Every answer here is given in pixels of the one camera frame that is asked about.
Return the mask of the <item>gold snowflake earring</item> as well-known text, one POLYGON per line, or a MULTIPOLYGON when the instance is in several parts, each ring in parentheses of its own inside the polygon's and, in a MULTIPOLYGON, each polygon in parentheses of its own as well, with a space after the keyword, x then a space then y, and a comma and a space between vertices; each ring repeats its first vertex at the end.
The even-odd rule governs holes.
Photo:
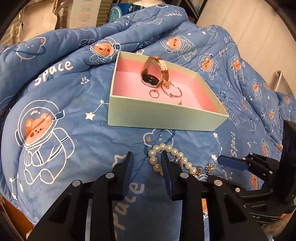
POLYGON ((164 86, 166 89, 169 89, 170 86, 171 86, 171 81, 170 81, 170 80, 168 80, 168 81, 164 81, 163 86, 164 86))
POLYGON ((208 163, 205 166, 205 172, 210 175, 214 173, 215 169, 216 169, 216 165, 213 163, 208 163))

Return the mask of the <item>rose gold wrist watch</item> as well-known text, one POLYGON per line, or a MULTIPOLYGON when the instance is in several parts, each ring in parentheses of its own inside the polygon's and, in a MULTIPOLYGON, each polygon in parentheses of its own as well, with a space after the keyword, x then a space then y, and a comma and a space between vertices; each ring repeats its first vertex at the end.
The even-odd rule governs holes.
POLYGON ((140 75, 142 83, 150 88, 169 83, 169 70, 161 57, 148 57, 140 75))

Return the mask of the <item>brown wooden furniture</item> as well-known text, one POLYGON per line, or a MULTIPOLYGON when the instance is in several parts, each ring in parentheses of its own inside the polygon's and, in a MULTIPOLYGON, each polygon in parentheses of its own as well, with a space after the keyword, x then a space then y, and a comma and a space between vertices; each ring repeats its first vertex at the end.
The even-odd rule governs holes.
POLYGON ((30 234, 34 228, 33 224, 2 195, 1 212, 4 214, 8 224, 12 225, 12 229, 16 232, 16 235, 20 237, 21 240, 27 240, 27 234, 30 234))

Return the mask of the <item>mint box pink lining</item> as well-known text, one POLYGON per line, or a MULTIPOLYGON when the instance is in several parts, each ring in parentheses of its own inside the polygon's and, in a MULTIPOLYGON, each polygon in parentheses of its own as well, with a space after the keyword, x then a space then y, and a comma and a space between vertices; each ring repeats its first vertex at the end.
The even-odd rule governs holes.
POLYGON ((224 106, 202 77, 187 68, 165 61, 169 80, 182 90, 170 98, 161 87, 141 81, 148 56, 121 51, 115 62, 107 123, 110 126, 214 131, 229 117, 224 106))

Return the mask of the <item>blue space bear quilt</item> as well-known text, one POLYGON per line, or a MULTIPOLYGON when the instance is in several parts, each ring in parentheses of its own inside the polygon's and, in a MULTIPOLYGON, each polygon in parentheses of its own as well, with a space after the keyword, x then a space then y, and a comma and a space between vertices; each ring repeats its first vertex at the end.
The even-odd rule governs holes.
POLYGON ((158 4, 99 28, 60 29, 1 46, 1 194, 33 224, 74 180, 91 182, 134 155, 126 197, 113 206, 116 240, 178 240, 182 203, 171 201, 162 152, 249 190, 263 182, 219 165, 220 155, 279 160, 295 98, 272 90, 222 27, 200 28, 179 6, 158 4), (110 126, 118 54, 161 57, 198 73, 229 117, 214 131, 110 126))

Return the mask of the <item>black metal shelf rack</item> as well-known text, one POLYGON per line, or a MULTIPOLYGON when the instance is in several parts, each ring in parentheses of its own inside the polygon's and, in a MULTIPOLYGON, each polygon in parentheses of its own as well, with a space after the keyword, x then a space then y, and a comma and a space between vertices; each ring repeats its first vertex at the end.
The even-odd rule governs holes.
POLYGON ((179 0, 176 1, 176 6, 180 6, 181 8, 183 8, 188 15, 189 21, 196 24, 206 3, 207 0, 179 0))

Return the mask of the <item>white pillow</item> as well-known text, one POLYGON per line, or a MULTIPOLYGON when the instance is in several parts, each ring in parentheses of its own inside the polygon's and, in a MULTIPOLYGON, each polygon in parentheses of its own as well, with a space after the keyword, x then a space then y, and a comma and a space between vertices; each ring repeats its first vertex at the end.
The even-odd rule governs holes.
POLYGON ((133 4, 137 6, 143 6, 145 8, 151 7, 151 6, 156 6, 158 4, 165 4, 164 1, 162 0, 140 0, 140 1, 135 1, 133 4))

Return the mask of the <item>white tall cardboard box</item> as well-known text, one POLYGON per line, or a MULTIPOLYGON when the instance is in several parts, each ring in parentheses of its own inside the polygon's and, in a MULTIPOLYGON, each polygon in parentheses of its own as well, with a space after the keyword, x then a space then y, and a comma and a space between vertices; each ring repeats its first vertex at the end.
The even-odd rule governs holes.
POLYGON ((95 27, 100 5, 100 0, 74 0, 67 20, 67 28, 95 27))

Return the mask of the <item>cream baby chair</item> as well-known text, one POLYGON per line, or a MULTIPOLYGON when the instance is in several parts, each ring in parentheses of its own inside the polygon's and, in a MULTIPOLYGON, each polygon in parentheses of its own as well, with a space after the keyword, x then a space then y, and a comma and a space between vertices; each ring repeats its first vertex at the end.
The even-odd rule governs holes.
POLYGON ((54 14, 55 1, 30 1, 20 14, 18 41, 23 42, 43 33, 55 30, 57 16, 54 14))

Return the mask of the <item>blue tissue pack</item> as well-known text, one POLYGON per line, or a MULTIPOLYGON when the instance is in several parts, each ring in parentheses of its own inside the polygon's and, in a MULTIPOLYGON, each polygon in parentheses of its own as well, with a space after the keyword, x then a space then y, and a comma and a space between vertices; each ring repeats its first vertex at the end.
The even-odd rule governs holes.
POLYGON ((118 18, 121 18, 124 15, 132 13, 134 11, 139 11, 143 9, 143 6, 130 4, 130 3, 115 3, 112 4, 109 15, 108 15, 108 22, 111 23, 118 18))

